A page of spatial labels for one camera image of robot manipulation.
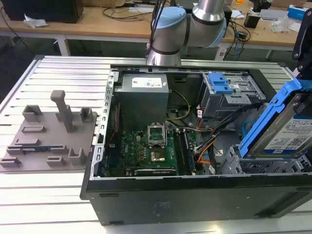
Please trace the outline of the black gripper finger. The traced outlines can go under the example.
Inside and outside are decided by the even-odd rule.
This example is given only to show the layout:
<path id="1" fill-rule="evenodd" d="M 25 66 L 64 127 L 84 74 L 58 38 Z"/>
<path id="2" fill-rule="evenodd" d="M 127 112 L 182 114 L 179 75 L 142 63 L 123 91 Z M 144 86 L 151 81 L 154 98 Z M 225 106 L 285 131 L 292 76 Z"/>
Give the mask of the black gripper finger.
<path id="1" fill-rule="evenodd" d="M 312 78 L 312 9 L 303 17 L 292 52 L 292 59 L 297 61 L 297 79 Z"/>
<path id="2" fill-rule="evenodd" d="M 307 94 L 297 94 L 295 97 L 295 103 L 294 103 L 294 112 L 295 113 L 301 113 L 306 108 L 306 103 L 308 100 Z"/>

